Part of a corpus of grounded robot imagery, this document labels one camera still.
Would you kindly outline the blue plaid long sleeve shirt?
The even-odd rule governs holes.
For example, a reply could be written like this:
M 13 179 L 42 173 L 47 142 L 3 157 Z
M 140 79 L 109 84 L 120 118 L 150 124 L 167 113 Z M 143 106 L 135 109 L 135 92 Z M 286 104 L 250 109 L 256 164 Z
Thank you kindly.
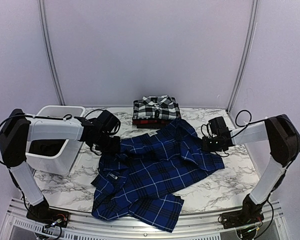
M 104 221 L 129 215 L 172 232 L 184 204 L 176 192 L 224 167 L 220 156 L 202 150 L 187 121 L 175 119 L 155 133 L 122 139 L 117 154 L 102 154 L 91 214 Z

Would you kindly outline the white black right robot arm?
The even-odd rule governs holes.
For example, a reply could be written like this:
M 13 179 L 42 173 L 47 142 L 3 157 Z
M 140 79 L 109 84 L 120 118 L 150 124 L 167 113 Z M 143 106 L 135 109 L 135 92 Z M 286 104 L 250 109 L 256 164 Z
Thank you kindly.
M 242 208 L 224 212 L 220 222 L 225 229 L 253 224 L 264 219 L 262 209 L 286 176 L 287 169 L 300 153 L 300 134 L 286 114 L 248 122 L 230 130 L 222 116 L 208 121 L 210 136 L 202 138 L 205 152 L 225 152 L 230 147 L 268 141 L 268 165 L 254 189 L 244 198 Z

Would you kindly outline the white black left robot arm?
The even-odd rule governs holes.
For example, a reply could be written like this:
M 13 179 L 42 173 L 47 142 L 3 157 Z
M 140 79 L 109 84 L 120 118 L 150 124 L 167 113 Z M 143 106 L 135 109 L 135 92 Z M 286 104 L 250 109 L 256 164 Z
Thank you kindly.
M 28 200 L 27 218 L 41 223 L 65 222 L 69 213 L 50 208 L 27 163 L 27 143 L 38 140 L 73 140 L 83 142 L 96 155 L 116 154 L 120 150 L 120 120 L 108 110 L 87 119 L 65 114 L 62 117 L 26 114 L 14 109 L 0 123 L 0 163 L 15 186 Z

